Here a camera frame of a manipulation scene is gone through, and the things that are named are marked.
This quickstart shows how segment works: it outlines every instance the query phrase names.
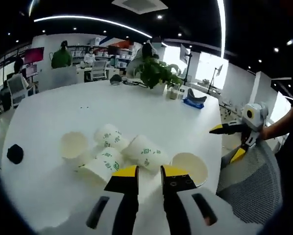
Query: red screen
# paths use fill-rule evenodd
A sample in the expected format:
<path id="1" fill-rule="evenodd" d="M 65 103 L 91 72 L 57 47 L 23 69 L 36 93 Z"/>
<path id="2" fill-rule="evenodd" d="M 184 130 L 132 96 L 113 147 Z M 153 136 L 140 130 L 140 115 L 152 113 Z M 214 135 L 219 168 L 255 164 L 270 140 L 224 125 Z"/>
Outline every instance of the red screen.
<path id="1" fill-rule="evenodd" d="M 24 63 L 29 64 L 43 60 L 44 47 L 26 50 L 24 53 Z"/>

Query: ceiling vent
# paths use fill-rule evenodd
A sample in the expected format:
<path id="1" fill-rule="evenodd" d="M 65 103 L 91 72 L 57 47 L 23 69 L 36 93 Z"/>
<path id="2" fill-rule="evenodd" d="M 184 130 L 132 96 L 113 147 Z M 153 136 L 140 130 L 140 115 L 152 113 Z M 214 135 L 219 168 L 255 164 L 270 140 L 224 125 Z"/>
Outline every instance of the ceiling vent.
<path id="1" fill-rule="evenodd" d="M 139 15 L 168 8 L 160 0 L 114 0 L 112 4 L 133 11 Z"/>

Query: gray mesh chair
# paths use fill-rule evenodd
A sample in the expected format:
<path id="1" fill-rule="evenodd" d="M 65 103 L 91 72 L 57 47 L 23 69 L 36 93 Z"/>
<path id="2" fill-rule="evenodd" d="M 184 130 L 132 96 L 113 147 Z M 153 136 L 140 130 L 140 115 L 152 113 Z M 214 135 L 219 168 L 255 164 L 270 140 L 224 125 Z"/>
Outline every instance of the gray mesh chair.
<path id="1" fill-rule="evenodd" d="M 237 149 L 222 158 L 217 196 L 228 202 L 246 223 L 265 224 L 282 204 L 277 160 L 265 141 L 229 164 Z"/>
<path id="2" fill-rule="evenodd" d="M 100 81 L 106 80 L 106 65 L 107 61 L 94 61 L 91 71 L 91 80 L 92 81 Z"/>
<path id="3" fill-rule="evenodd" d="M 23 80 L 23 76 L 19 74 L 13 75 L 7 80 L 9 88 L 11 103 L 13 107 L 17 107 L 22 99 L 28 97 L 28 92 L 32 90 L 32 94 L 35 94 L 35 87 L 32 86 L 29 89 L 26 88 Z"/>

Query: paper cup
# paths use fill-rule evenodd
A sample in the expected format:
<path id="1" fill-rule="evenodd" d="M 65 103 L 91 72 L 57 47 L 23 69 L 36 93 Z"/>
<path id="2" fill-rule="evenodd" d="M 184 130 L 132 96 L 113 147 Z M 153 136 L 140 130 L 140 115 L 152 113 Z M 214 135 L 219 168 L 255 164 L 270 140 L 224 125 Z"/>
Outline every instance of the paper cup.
<path id="1" fill-rule="evenodd" d="M 129 141 L 111 124 L 99 128 L 94 134 L 94 140 L 101 146 L 113 147 L 119 152 L 129 145 Z"/>
<path id="2" fill-rule="evenodd" d="M 204 184 L 208 170 L 204 161 L 192 153 L 178 153 L 173 157 L 171 165 L 186 170 L 197 187 Z"/>
<path id="3" fill-rule="evenodd" d="M 73 159 L 88 149 L 88 140 L 81 132 L 69 132 L 60 140 L 60 151 L 63 158 Z"/>
<path id="4" fill-rule="evenodd" d="M 87 164 L 95 158 L 93 150 L 86 150 L 85 152 L 79 154 L 75 158 L 65 158 L 65 161 L 73 168 L 78 169 L 79 167 Z"/>
<path id="5" fill-rule="evenodd" d="M 137 165 L 143 166 L 150 171 L 159 171 L 161 165 L 169 163 L 167 154 L 145 136 L 137 136 L 122 151 L 128 158 L 134 160 Z"/>
<path id="6" fill-rule="evenodd" d="M 112 174 L 123 166 L 121 153 L 116 149 L 108 147 L 100 152 L 95 159 L 81 166 L 78 172 L 90 172 L 103 181 L 108 182 Z"/>

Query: plant pot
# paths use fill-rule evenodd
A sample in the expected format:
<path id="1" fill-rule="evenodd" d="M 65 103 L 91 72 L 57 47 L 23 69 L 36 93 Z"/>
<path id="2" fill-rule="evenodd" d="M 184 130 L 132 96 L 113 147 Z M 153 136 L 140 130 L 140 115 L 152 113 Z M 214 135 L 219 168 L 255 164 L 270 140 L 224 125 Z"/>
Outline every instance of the plant pot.
<path id="1" fill-rule="evenodd" d="M 149 89 L 151 91 L 151 93 L 153 94 L 158 94 L 158 95 L 162 95 L 165 89 L 166 83 L 163 84 L 156 84 L 155 87 L 153 87 L 153 89 Z"/>

